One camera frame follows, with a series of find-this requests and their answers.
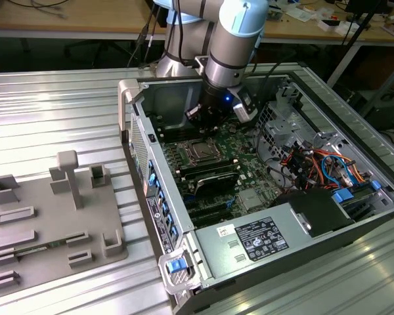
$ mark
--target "wooden table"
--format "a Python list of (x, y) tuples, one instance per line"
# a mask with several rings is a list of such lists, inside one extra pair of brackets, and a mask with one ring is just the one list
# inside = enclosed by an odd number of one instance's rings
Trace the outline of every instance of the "wooden table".
[[(29, 3), (27, 0), (15, 1)], [(341, 20), (345, 20), (347, 15), (324, 0), (312, 6), (316, 9), (332, 8)], [(65, 19), (0, 0), (0, 37), (133, 40), (137, 38), (150, 12), (143, 0), (70, 0), (62, 4), (61, 8), (67, 16)], [(394, 37), (381, 26), (382, 23), (373, 22), (372, 27), (361, 34), (328, 81), (331, 86), (361, 46), (394, 46)], [(165, 39), (164, 28), (156, 26), (155, 39)], [(340, 45), (342, 39), (337, 33), (322, 31), (313, 20), (303, 23), (284, 15), (281, 22), (266, 22), (262, 42)]]

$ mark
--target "metal bracket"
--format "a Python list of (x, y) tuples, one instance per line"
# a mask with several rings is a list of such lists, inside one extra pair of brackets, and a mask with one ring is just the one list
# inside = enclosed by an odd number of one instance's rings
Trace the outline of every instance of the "metal bracket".
[(142, 87), (136, 79), (125, 79), (118, 83), (118, 124), (121, 131), (125, 131), (125, 105), (136, 102), (141, 92)]
[(196, 68), (198, 75), (203, 75), (204, 70), (208, 64), (209, 57), (208, 56), (196, 56), (196, 58), (194, 58), (194, 59), (198, 63), (198, 68)]
[(195, 273), (192, 275), (190, 279), (178, 284), (174, 284), (172, 282), (170, 273), (168, 272), (166, 265), (169, 261), (174, 261), (175, 259), (179, 259), (183, 257), (186, 259), (188, 267), (193, 266), (188, 251), (184, 247), (180, 247), (168, 254), (159, 257), (158, 266), (160, 269), (160, 273), (162, 275), (162, 280), (164, 281), (165, 290), (171, 295), (174, 295), (178, 292), (182, 292), (184, 290), (195, 289), (196, 287), (201, 285), (200, 273), (197, 270), (197, 268), (194, 268)]

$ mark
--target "metal slotted surface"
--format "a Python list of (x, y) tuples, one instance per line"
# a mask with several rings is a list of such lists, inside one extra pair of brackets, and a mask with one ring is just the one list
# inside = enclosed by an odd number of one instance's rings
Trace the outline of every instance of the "metal slotted surface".
[[(271, 66), (259, 65), (258, 71)], [(284, 64), (277, 71), (295, 71), (335, 111), (343, 106), (308, 69)], [(0, 74), (0, 175), (14, 173), (18, 180), (48, 176), (56, 153), (69, 149), (78, 151), (81, 167), (105, 163), (129, 251), (125, 260), (0, 298), (0, 314), (172, 314), (118, 140), (118, 81), (147, 76), (134, 70)], [(384, 161), (394, 163), (394, 152), (379, 134), (348, 114), (350, 108), (340, 112), (364, 141), (377, 145), (374, 150)], [(332, 128), (326, 119), (310, 118), (323, 131)], [(394, 220), (201, 314), (250, 312), (394, 314)]]
[(79, 168), (104, 163), (129, 252), (122, 261), (1, 297), (0, 314), (172, 314), (118, 136), (118, 81), (148, 76), (125, 70), (0, 74), (0, 175), (49, 176), (62, 150), (77, 151)]

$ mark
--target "sticker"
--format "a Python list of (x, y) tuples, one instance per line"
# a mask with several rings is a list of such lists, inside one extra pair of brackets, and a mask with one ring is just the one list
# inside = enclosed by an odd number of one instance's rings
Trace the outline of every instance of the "sticker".
[(169, 234), (166, 229), (165, 220), (160, 215), (160, 209), (158, 207), (156, 198), (152, 197), (152, 198), (147, 198), (146, 200), (147, 200), (147, 206), (150, 210), (150, 214), (152, 215), (153, 225), (156, 229), (159, 242), (162, 245), (162, 250), (164, 251), (164, 254), (170, 253), (173, 251), (173, 246), (171, 240), (169, 239)]
[(235, 225), (233, 224), (228, 224), (221, 226), (220, 228), (217, 228), (217, 233), (219, 233), (219, 236), (222, 238), (223, 236), (229, 235), (229, 234), (235, 234)]
[(239, 226), (235, 231), (252, 261), (258, 261), (289, 248), (271, 217)]

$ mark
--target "blue latch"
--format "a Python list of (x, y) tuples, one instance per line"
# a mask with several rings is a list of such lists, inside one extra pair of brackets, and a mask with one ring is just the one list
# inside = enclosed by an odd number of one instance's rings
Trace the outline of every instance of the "blue latch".
[(177, 228), (175, 228), (174, 226), (171, 228), (171, 232), (172, 232), (172, 236), (173, 236), (173, 237), (178, 236)]
[(168, 214), (168, 212), (169, 212), (169, 208), (168, 208), (166, 202), (164, 202), (162, 204), (162, 213), (166, 216)]
[(184, 258), (175, 259), (174, 261), (169, 261), (167, 264), (170, 274), (174, 274), (178, 271), (185, 270), (187, 268), (186, 261)]
[(155, 183), (156, 180), (156, 174), (153, 173), (151, 174), (150, 178), (149, 178), (149, 185), (153, 186), (153, 184)]
[(373, 180), (370, 184), (372, 185), (373, 189), (375, 189), (375, 190), (381, 189), (381, 184), (377, 180)]
[(342, 203), (343, 201), (353, 198), (352, 193), (347, 188), (339, 189), (333, 196), (338, 203)]
[(173, 222), (171, 213), (168, 214), (167, 221), (168, 221), (168, 225), (171, 224), (171, 223)]

